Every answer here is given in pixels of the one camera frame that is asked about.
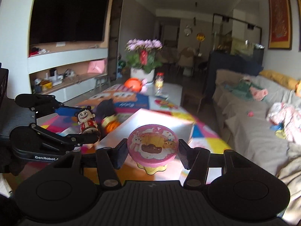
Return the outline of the green cloth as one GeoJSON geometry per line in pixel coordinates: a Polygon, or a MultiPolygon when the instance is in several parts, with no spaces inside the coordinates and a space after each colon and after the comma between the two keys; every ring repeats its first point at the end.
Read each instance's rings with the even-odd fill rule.
{"type": "Polygon", "coordinates": [[[229,91],[234,96],[241,98],[245,101],[252,101],[253,97],[250,92],[250,88],[254,87],[257,90],[261,90],[261,88],[254,83],[246,80],[240,80],[238,84],[235,85],[224,85],[224,89],[229,91]]]}

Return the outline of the yellow pillow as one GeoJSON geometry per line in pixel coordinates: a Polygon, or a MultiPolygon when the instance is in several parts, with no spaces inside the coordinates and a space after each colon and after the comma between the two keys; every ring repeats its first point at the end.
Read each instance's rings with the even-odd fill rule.
{"type": "Polygon", "coordinates": [[[300,83],[300,81],[274,70],[263,70],[259,75],[272,80],[289,90],[295,90],[296,86],[300,83]]]}

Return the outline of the clear snack jar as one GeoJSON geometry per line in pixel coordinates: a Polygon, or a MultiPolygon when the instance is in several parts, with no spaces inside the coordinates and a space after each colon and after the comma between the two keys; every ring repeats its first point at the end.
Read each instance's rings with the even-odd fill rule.
{"type": "Polygon", "coordinates": [[[161,93],[164,84],[164,73],[157,73],[155,79],[155,94],[161,93]]]}

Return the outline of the pink white clothes pile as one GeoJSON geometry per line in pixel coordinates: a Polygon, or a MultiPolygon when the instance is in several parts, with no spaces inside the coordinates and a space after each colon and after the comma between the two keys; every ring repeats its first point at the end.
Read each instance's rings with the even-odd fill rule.
{"type": "Polygon", "coordinates": [[[285,138],[300,144],[300,108],[286,103],[274,103],[268,110],[266,120],[273,125],[282,125],[285,138]]]}

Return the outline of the pink lid yellow cup toy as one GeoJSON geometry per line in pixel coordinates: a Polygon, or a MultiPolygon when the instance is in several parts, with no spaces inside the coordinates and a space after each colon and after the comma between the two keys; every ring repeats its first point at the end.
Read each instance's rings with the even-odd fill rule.
{"type": "Polygon", "coordinates": [[[159,124],[138,127],[127,140],[128,154],[148,175],[165,171],[179,149],[179,140],[169,128],[159,124]]]}

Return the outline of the small wooden stool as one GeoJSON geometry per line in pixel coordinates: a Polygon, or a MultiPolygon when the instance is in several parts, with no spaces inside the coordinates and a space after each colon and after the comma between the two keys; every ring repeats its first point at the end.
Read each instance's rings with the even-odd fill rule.
{"type": "Polygon", "coordinates": [[[111,79],[109,75],[97,76],[94,79],[95,79],[95,86],[94,86],[95,90],[97,88],[102,89],[104,85],[111,87],[111,79]]]}

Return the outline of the orange pumpkin toy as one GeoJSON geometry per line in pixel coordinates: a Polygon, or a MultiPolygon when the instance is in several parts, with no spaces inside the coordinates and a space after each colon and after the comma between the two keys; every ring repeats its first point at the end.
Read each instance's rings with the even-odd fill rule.
{"type": "Polygon", "coordinates": [[[120,121],[116,115],[107,116],[102,120],[101,126],[105,134],[109,134],[120,126],[120,121]]]}

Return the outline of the colourful play mat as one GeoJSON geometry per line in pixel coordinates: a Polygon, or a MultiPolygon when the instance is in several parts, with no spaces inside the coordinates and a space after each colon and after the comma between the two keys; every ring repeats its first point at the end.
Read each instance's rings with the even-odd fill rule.
{"type": "MultiPolygon", "coordinates": [[[[127,138],[136,128],[147,124],[159,124],[168,127],[176,133],[177,137],[188,142],[189,146],[202,147],[212,153],[222,154],[231,149],[220,137],[206,124],[189,114],[184,108],[175,105],[175,101],[163,100],[155,96],[129,91],[124,85],[117,84],[79,104],[82,108],[91,106],[94,113],[96,107],[105,99],[113,99],[116,117],[121,125],[98,143],[97,148],[115,146],[121,139],[127,138]]],[[[41,126],[58,134],[71,134],[80,131],[80,126],[74,116],[75,107],[61,107],[55,110],[57,116],[49,120],[42,120],[41,126]]],[[[28,162],[24,169],[17,175],[5,174],[4,177],[13,190],[36,172],[45,168],[47,163],[28,162]]],[[[180,180],[183,184],[188,170],[184,169],[180,160],[175,158],[170,162],[165,171],[157,171],[148,175],[137,167],[134,160],[128,156],[123,167],[117,171],[121,181],[125,180],[180,180]]]]}

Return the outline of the pink gift bag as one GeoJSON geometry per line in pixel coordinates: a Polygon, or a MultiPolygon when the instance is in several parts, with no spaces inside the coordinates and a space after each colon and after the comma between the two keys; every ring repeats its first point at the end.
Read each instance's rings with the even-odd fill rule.
{"type": "Polygon", "coordinates": [[[88,65],[88,73],[105,73],[106,72],[106,60],[95,60],[95,61],[90,61],[88,65]]]}

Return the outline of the pink orchid flower pot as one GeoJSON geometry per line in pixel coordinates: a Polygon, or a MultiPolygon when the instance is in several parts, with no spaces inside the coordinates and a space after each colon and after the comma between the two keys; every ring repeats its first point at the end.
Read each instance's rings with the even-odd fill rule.
{"type": "Polygon", "coordinates": [[[130,68],[130,77],[139,80],[146,79],[151,83],[155,77],[155,69],[162,65],[156,59],[156,54],[162,49],[160,40],[131,39],[126,44],[127,66],[130,68]]]}

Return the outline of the orange hanging lantern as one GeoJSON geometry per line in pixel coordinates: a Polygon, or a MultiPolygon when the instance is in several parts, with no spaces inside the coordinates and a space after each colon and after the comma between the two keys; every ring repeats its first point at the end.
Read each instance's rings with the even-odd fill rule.
{"type": "Polygon", "coordinates": [[[197,39],[197,41],[199,41],[199,42],[203,42],[203,41],[206,39],[206,36],[205,36],[204,33],[198,33],[198,34],[196,35],[196,39],[197,39]]]}

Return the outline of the cartoon figurine keychain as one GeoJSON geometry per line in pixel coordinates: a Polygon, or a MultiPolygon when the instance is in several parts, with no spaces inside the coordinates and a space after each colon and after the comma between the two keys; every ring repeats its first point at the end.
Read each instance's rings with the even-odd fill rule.
{"type": "Polygon", "coordinates": [[[100,133],[98,130],[97,122],[95,121],[95,114],[93,113],[91,106],[81,108],[75,113],[77,122],[80,125],[82,134],[87,133],[100,133]]]}

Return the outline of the glass fish tank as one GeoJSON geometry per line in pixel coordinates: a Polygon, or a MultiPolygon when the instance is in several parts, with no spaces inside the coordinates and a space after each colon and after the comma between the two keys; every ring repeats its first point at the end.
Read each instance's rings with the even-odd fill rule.
{"type": "Polygon", "coordinates": [[[213,14],[211,51],[238,55],[245,60],[263,63],[262,28],[253,22],[229,15],[213,14]]]}

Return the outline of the grey covered sofa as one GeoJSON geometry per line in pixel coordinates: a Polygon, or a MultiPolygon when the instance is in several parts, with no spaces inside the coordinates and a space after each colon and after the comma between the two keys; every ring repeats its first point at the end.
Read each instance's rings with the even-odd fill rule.
{"type": "Polygon", "coordinates": [[[213,81],[213,104],[222,138],[232,149],[283,181],[290,202],[283,215],[292,225],[300,225],[300,144],[285,138],[282,125],[266,120],[274,103],[300,108],[300,83],[289,90],[263,76],[249,76],[219,69],[213,81]],[[224,89],[246,80],[261,90],[250,88],[252,101],[245,101],[224,89]]]}

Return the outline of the white round wall clock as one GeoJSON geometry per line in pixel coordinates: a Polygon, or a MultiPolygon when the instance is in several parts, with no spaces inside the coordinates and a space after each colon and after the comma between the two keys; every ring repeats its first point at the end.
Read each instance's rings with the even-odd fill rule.
{"type": "Polygon", "coordinates": [[[184,34],[186,37],[190,36],[192,34],[193,30],[192,30],[192,27],[187,25],[184,29],[184,34]]]}

